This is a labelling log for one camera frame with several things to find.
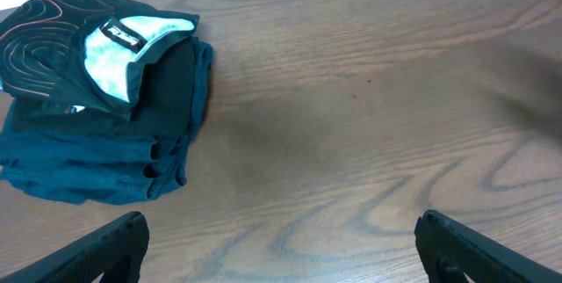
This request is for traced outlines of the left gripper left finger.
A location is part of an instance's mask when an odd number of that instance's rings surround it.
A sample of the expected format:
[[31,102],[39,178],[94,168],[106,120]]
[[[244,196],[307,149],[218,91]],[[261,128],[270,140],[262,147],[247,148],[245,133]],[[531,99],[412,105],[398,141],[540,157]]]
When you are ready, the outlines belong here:
[[1,283],[137,283],[149,229],[138,212],[120,216],[56,252],[1,278]]

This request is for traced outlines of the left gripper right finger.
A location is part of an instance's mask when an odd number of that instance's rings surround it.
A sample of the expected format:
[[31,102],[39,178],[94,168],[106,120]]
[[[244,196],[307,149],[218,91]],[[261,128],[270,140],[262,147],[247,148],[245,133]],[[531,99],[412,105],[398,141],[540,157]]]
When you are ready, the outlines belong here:
[[430,283],[560,282],[561,274],[427,210],[414,229],[415,246]]

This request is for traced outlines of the black jersey with orange contour lines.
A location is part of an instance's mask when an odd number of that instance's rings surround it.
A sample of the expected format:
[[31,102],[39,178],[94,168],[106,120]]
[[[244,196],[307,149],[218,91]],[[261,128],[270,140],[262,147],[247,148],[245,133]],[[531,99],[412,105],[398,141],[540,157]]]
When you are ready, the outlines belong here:
[[127,119],[145,66],[198,22],[134,0],[29,0],[1,23],[1,89]]

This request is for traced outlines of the folded dark navy clothes stack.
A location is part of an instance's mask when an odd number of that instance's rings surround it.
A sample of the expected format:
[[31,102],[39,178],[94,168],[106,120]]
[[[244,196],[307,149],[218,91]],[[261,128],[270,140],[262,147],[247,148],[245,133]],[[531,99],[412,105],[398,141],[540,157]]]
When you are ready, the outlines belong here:
[[196,38],[145,68],[130,120],[16,98],[1,133],[1,178],[44,200],[113,205],[181,188],[204,118],[213,48]]

